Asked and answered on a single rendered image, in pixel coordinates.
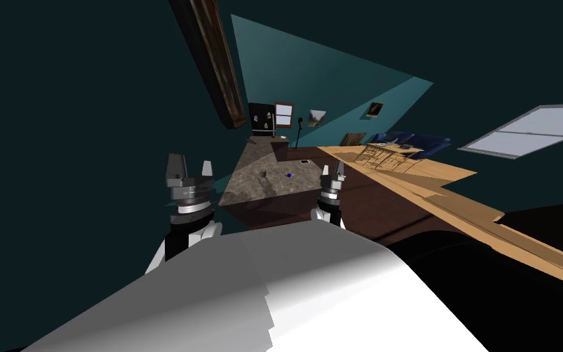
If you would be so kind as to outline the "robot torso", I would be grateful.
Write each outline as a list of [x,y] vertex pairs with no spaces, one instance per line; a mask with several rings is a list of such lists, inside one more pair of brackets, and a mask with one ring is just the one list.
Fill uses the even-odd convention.
[[325,221],[204,238],[24,352],[487,352],[386,247]]

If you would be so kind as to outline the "large white framed window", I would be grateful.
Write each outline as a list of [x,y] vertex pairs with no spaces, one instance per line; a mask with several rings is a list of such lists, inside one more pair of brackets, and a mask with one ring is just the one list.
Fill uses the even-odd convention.
[[459,150],[515,160],[563,142],[563,104],[540,105]]

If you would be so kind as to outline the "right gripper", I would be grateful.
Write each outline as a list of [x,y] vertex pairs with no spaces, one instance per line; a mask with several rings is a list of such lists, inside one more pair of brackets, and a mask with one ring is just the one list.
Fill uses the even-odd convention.
[[323,193],[338,194],[341,190],[342,182],[345,180],[344,162],[337,161],[334,174],[329,174],[329,166],[325,165],[320,176],[320,186]]

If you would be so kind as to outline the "wooden dining table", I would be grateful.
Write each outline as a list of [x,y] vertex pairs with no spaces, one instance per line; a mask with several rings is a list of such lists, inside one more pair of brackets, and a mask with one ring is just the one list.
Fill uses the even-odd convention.
[[423,152],[423,149],[392,143],[368,143],[353,162],[374,169],[379,169],[384,164],[392,164],[395,170],[419,152]]

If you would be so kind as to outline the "black refrigerator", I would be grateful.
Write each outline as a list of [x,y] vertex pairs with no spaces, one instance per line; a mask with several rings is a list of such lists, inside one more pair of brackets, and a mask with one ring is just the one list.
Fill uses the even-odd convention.
[[275,106],[249,103],[249,116],[254,136],[275,137]]

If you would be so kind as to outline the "blue sofa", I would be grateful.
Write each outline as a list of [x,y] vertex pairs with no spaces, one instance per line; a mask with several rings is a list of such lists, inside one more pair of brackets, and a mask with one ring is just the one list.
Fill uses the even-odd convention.
[[410,144],[412,147],[423,149],[421,153],[433,155],[440,150],[451,145],[451,140],[446,137],[439,137],[426,134],[414,134],[400,131],[390,131],[387,133],[375,134],[369,143],[386,143],[394,142],[395,144]]

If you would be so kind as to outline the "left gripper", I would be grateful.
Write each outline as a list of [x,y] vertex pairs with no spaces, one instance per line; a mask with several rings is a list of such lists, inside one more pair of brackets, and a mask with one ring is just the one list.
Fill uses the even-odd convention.
[[170,153],[166,169],[166,185],[170,200],[183,204],[196,204],[209,200],[214,191],[214,177],[211,161],[205,160],[202,175],[188,177],[184,155]]

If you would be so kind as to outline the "long dark framed picture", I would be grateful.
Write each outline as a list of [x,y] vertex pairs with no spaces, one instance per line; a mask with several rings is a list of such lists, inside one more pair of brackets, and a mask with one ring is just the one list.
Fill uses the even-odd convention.
[[168,0],[222,125],[246,124],[245,108],[217,0]]

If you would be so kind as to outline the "small brown framed window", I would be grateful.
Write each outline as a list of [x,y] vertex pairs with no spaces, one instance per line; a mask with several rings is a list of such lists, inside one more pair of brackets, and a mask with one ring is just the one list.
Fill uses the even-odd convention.
[[275,106],[275,127],[291,128],[292,119],[295,111],[295,105],[292,103],[284,103],[276,101]]

